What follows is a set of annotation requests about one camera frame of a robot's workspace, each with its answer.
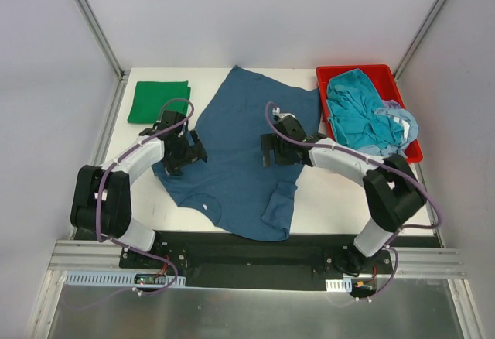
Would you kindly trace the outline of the dark blue t-shirt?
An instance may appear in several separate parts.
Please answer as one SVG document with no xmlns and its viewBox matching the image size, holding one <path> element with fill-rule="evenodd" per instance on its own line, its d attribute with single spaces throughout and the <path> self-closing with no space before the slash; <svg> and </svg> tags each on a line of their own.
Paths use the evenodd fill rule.
<svg viewBox="0 0 495 339">
<path fill-rule="evenodd" d="M 263 165 L 269 101 L 293 113 L 306 132 L 318 130 L 316 89 L 233 67 L 195 125 L 207 160 L 185 166 L 179 176 L 167 175 L 159 163 L 152 170 L 178 206 L 200 211 L 215 226 L 255 241 L 284 241 L 302 165 Z"/>
</svg>

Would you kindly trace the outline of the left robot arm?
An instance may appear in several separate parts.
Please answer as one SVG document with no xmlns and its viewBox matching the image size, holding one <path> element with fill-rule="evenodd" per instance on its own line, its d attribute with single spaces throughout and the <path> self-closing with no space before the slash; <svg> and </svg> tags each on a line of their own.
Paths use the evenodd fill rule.
<svg viewBox="0 0 495 339">
<path fill-rule="evenodd" d="M 166 176 L 179 176 L 184 166 L 200 160 L 206 162 L 207 153 L 196 131 L 188 129 L 188 117 L 165 110 L 116 158 L 79 170 L 70 223 L 103 241 L 116 240 L 138 249 L 137 260 L 154 269 L 162 263 L 164 251 L 155 244 L 157 232 L 133 218 L 131 186 L 153 166 Z"/>
</svg>

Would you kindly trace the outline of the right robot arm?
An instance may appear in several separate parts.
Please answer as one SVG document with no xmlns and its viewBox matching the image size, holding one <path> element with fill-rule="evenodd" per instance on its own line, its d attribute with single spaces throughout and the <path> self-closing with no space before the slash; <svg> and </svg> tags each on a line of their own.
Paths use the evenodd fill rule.
<svg viewBox="0 0 495 339">
<path fill-rule="evenodd" d="M 279 108 L 266 111 L 272 133 L 261 136 L 263 166 L 302 164 L 328 170 L 364 189 L 370 220 L 351 245 L 333 258 L 333 266 L 348 276 L 359 276 L 376 262 L 388 244 L 426 203 L 424 192 L 406 159 L 366 156 L 322 134 L 306 134 L 299 120 Z"/>
</svg>

